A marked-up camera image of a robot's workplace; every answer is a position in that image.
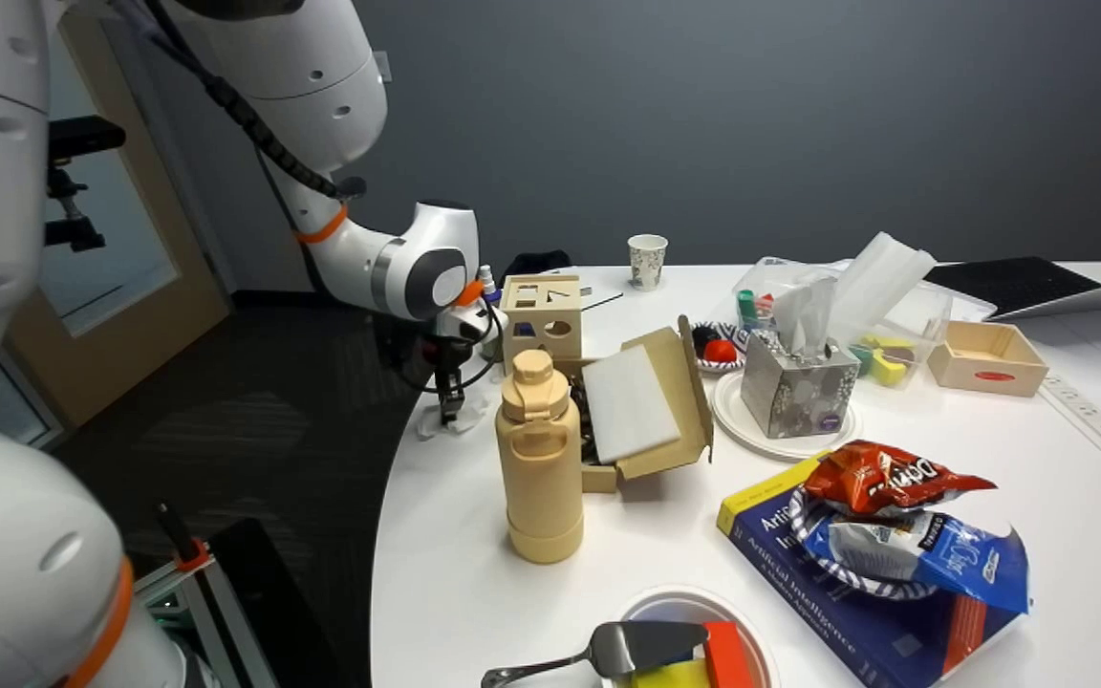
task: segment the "laptop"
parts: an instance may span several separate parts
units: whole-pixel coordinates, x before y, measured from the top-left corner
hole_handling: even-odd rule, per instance
[[[993,303],[1003,320],[1032,314],[1101,311],[1101,282],[1039,255],[946,264],[931,282]]]

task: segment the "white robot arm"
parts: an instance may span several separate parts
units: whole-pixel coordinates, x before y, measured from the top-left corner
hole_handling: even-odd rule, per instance
[[[36,292],[46,184],[46,38],[68,0],[0,0],[0,336]],[[170,0],[198,63],[239,82],[315,178],[338,178],[383,132],[385,97],[351,0]],[[417,206],[402,238],[277,166],[327,286],[351,308],[428,320],[477,271],[473,216]],[[46,455],[0,438],[0,684],[185,684],[180,654],[129,605],[124,541]]]

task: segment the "lid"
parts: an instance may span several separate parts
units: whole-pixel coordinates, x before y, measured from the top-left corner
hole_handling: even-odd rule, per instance
[[[571,387],[556,359],[538,348],[513,356],[513,375],[505,378],[505,419],[518,425],[556,420],[571,406]]]

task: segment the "red chip bag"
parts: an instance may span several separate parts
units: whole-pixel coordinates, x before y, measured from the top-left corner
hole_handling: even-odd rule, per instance
[[[829,453],[804,490],[848,518],[908,518],[968,490],[993,490],[993,483],[892,443],[857,439]]]

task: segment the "white table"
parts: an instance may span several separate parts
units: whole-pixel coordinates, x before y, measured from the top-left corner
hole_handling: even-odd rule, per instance
[[[586,356],[678,314],[732,319],[744,269],[668,269],[586,314]],[[599,295],[627,271],[586,269]],[[1026,325],[1050,370],[1101,406],[1101,314]],[[951,684],[1101,684],[1101,448],[1055,401],[933,387],[860,383],[860,438],[980,469],[1003,490],[951,501],[974,523],[1013,523],[1032,554],[1032,616],[971,659]],[[505,490],[488,420],[468,438],[406,431],[374,547],[372,672],[377,688],[477,688],[481,671],[581,649],[599,621],[667,591],[702,594],[759,634],[775,684],[857,684],[781,594],[715,531],[725,495],[783,469],[742,453],[724,427],[715,464],[586,497],[586,545],[562,568],[528,568],[505,547]],[[528,688],[594,688],[579,664]]]

